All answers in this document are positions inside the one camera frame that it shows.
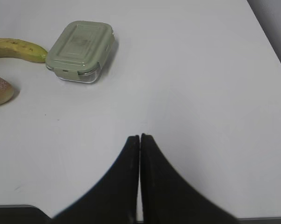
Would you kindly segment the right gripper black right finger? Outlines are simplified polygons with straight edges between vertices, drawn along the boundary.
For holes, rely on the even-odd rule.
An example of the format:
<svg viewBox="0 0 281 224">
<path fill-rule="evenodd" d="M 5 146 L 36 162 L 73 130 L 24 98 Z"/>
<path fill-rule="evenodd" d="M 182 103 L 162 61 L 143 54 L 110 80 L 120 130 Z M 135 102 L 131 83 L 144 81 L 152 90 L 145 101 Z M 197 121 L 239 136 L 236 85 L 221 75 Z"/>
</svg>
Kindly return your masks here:
<svg viewBox="0 0 281 224">
<path fill-rule="evenodd" d="M 168 162 L 151 135 L 142 134 L 140 184 L 146 224 L 237 224 L 196 191 Z"/>
</svg>

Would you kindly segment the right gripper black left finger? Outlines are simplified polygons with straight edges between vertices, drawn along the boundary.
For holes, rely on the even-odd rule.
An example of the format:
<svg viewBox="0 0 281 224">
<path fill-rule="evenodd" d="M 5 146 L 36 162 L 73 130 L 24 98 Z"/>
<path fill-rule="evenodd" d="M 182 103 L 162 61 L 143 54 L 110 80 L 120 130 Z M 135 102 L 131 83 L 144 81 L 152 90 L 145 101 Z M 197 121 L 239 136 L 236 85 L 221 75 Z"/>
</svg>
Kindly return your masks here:
<svg viewBox="0 0 281 224">
<path fill-rule="evenodd" d="M 139 136 L 130 136 L 119 156 L 79 200 L 60 212 L 54 224 L 134 224 L 139 179 Z"/>
</svg>

